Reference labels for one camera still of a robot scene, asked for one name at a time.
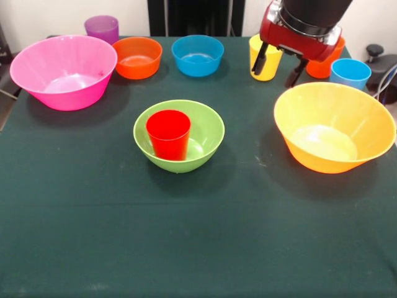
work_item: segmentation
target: bowl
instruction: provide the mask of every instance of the bowl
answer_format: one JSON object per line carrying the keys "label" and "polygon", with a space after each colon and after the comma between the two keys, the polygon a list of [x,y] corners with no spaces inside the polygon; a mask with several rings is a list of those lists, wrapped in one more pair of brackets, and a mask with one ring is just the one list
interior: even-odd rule
{"label": "bowl", "polygon": [[285,91],[275,123],[297,161],[321,173],[342,173],[387,152],[396,138],[391,114],[372,96],[336,83]]}
{"label": "bowl", "polygon": [[117,63],[101,39],[64,35],[37,42],[12,61],[12,80],[46,106],[74,111],[97,102]]}
{"label": "bowl", "polygon": [[163,48],[147,37],[127,37],[113,44],[117,52],[116,71],[127,79],[146,79],[160,66]]}
{"label": "bowl", "polygon": [[[155,112],[177,110],[189,116],[191,121],[187,156],[183,161],[164,160],[154,155],[146,122]],[[225,135],[222,118],[212,108],[197,101],[175,99],[160,102],[145,110],[136,120],[133,136],[147,158],[157,166],[173,173],[186,173],[207,162],[216,152]]]}
{"label": "bowl", "polygon": [[187,76],[201,77],[214,73],[221,62],[222,43],[206,35],[188,35],[172,44],[178,69]]}

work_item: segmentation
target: blue bowl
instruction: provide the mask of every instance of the blue bowl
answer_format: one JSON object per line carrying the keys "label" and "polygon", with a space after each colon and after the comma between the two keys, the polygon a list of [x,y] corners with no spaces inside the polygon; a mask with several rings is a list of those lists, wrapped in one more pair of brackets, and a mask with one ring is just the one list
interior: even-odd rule
{"label": "blue bowl", "polygon": [[187,76],[201,77],[214,73],[221,62],[222,43],[206,35],[188,35],[172,45],[178,69]]}

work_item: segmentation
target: plastic cup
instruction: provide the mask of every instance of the plastic cup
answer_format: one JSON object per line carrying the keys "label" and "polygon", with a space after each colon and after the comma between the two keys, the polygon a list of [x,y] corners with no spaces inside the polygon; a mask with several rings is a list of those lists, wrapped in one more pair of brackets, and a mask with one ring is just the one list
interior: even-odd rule
{"label": "plastic cup", "polygon": [[331,64],[339,59],[345,47],[345,40],[341,37],[334,51],[323,62],[309,61],[306,67],[307,73],[316,79],[326,79],[331,75]]}
{"label": "plastic cup", "polygon": [[329,81],[363,90],[371,74],[371,68],[364,62],[344,58],[332,63]]}
{"label": "plastic cup", "polygon": [[259,50],[261,49],[262,43],[263,41],[259,34],[254,35],[249,39],[249,72],[251,76],[258,81],[270,81],[274,78],[275,73],[277,72],[283,52],[272,45],[269,45],[266,50],[265,66],[263,67],[262,72],[256,76],[251,69],[255,64],[255,60],[258,56]]}
{"label": "plastic cup", "polygon": [[185,160],[190,126],[189,117],[177,110],[162,110],[150,116],[146,130],[154,154],[165,160]]}
{"label": "plastic cup", "polygon": [[100,38],[109,44],[118,41],[118,20],[112,16],[95,16],[84,23],[88,36]]}

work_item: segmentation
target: yellow cup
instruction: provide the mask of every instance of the yellow cup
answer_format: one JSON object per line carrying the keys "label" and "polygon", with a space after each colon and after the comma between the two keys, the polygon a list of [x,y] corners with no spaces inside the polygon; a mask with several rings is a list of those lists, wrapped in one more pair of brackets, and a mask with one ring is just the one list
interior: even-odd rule
{"label": "yellow cup", "polygon": [[254,35],[249,39],[249,72],[251,73],[251,76],[258,81],[270,81],[275,76],[283,52],[272,45],[269,45],[266,51],[265,66],[263,67],[261,74],[256,76],[251,69],[255,64],[256,57],[258,56],[262,43],[263,41],[259,37],[259,34]]}

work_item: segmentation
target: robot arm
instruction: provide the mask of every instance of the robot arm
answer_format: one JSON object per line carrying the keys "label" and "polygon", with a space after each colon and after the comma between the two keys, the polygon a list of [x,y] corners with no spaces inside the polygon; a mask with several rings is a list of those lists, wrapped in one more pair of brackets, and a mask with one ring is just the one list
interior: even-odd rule
{"label": "robot arm", "polygon": [[300,64],[290,73],[285,86],[297,82],[309,60],[324,61],[335,49],[342,29],[340,21],[352,0],[273,0],[262,20],[263,40],[256,62],[255,75],[261,73],[268,45],[299,58]]}

